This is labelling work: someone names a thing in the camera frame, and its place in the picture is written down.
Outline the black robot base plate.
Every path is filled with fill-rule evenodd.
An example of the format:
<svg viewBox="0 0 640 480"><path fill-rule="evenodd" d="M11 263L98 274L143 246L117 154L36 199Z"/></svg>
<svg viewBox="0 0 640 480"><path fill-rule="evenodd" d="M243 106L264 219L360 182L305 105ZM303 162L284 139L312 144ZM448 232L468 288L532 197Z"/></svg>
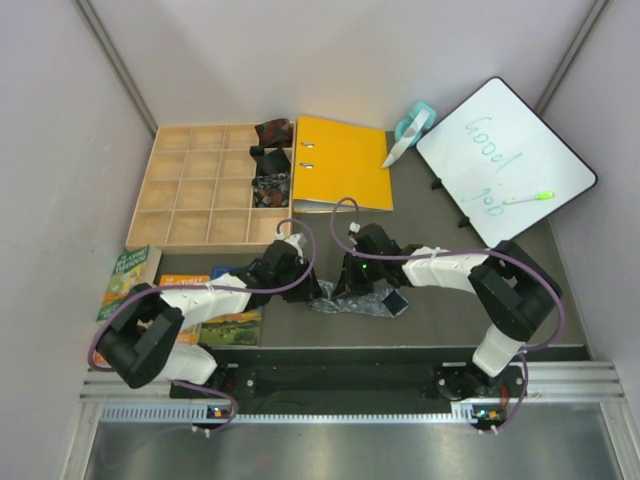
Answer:
<svg viewBox="0 0 640 480"><path fill-rule="evenodd" d="M471 362L468 348L278 348L209 351L218 366L204 386L238 400L280 392L401 392L461 401L517 397L524 374L508 365L495 377Z"/></svg>

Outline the grey blue patterned tie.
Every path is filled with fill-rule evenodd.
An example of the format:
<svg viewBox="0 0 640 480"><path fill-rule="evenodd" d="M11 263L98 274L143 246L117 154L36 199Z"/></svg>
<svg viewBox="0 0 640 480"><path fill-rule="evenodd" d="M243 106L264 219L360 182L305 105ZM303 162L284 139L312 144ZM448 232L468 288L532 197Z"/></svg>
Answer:
<svg viewBox="0 0 640 480"><path fill-rule="evenodd" d="M410 306L397 289L375 287L362 296L339 298L334 294L335 283L320 280L322 296L309 303L309 307L323 314L358 314L371 317L397 318Z"/></svg>

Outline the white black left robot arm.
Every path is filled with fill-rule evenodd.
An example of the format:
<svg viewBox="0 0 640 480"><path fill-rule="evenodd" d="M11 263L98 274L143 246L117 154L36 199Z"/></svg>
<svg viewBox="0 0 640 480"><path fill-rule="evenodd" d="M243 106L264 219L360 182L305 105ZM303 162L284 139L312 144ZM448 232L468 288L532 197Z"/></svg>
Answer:
<svg viewBox="0 0 640 480"><path fill-rule="evenodd" d="M279 296L307 302L321 294L306 258L303 234L279 234L248 266L196 285L132 288L99 328L89 359L99 354L132 389L154 380L190 383L205 396L226 387L227 374L204 347L182 344L179 334L216 317L260 309Z"/></svg>

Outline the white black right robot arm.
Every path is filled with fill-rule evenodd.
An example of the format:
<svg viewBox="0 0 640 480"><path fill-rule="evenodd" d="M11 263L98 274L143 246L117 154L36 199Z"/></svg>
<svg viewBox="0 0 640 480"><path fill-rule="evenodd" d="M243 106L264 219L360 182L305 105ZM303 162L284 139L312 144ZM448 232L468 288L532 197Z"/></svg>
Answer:
<svg viewBox="0 0 640 480"><path fill-rule="evenodd" d="M561 299L560 287L513 241L476 253L450 254L420 244L400 248L378 224L349 227L353 248L343 257L336 299L360 297L378 281L392 287L440 287L478 297L491 326L463 367L434 371L439 394L451 401L492 394L503 371Z"/></svg>

